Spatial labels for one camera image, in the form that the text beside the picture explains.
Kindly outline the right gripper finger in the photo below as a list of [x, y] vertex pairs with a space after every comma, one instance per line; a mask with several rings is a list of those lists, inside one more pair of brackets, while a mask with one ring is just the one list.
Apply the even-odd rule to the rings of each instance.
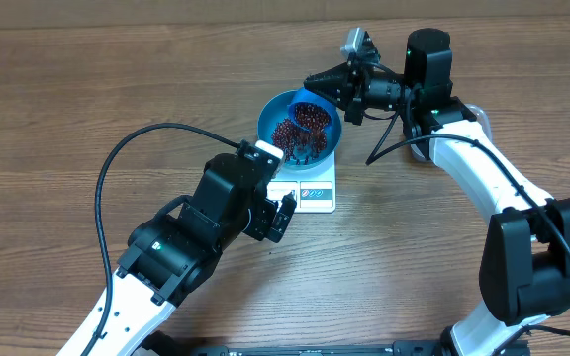
[[335, 66], [326, 71], [312, 74], [304, 80], [305, 87], [334, 87], [340, 86], [348, 81], [351, 73], [347, 62]]
[[348, 91], [341, 88], [339, 85], [305, 81], [304, 88], [325, 99], [340, 110], [345, 110], [348, 106], [349, 100], [346, 97]]

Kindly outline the blue plastic measuring scoop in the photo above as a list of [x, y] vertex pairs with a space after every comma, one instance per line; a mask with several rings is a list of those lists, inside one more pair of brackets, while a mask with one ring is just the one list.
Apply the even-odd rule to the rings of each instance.
[[287, 113], [295, 126], [313, 133], [328, 130], [337, 119], [329, 101], [305, 88], [294, 92]]

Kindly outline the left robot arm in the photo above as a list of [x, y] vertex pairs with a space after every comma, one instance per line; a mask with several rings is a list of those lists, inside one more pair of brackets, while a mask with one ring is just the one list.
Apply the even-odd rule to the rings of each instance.
[[259, 150], [208, 161], [192, 196], [175, 198], [132, 232], [112, 275], [112, 301], [97, 303], [61, 354], [133, 354], [213, 275], [240, 234], [279, 242], [295, 210], [291, 194], [280, 203], [267, 197], [279, 163]]

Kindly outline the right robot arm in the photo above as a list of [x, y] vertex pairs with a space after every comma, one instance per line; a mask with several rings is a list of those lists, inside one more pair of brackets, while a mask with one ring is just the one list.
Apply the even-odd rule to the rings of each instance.
[[373, 109], [400, 119], [405, 144], [451, 176], [488, 226], [481, 302], [423, 353], [527, 354], [523, 336], [546, 331], [551, 317], [570, 309], [570, 198], [557, 200], [527, 180], [453, 95], [447, 32], [412, 32], [402, 73], [382, 64], [362, 29], [348, 33], [341, 52], [344, 63], [307, 77], [305, 88], [355, 125]]

